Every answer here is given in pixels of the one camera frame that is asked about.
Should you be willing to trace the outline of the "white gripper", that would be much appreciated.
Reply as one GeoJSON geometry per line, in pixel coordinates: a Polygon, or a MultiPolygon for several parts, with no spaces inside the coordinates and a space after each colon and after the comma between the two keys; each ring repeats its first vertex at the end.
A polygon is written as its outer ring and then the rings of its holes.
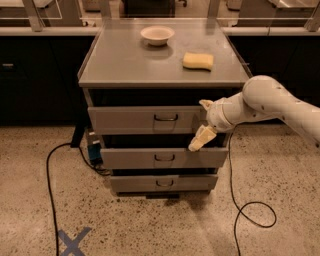
{"type": "Polygon", "coordinates": [[[229,104],[226,98],[217,101],[202,99],[199,104],[207,110],[206,119],[210,126],[201,125],[199,127],[188,146],[188,149],[192,152],[200,150],[205,144],[213,140],[217,136],[217,132],[227,132],[234,128],[234,125],[228,121],[224,113],[224,107],[229,104]]]}

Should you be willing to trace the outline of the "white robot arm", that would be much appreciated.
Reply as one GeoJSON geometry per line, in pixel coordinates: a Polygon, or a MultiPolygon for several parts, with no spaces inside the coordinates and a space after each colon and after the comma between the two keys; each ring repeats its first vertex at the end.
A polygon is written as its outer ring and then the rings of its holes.
{"type": "Polygon", "coordinates": [[[250,78],[242,91],[216,101],[200,100],[207,126],[201,125],[188,149],[198,151],[218,133],[238,124],[279,119],[312,145],[320,146],[320,108],[293,96],[275,79],[259,75],[250,78]]]}

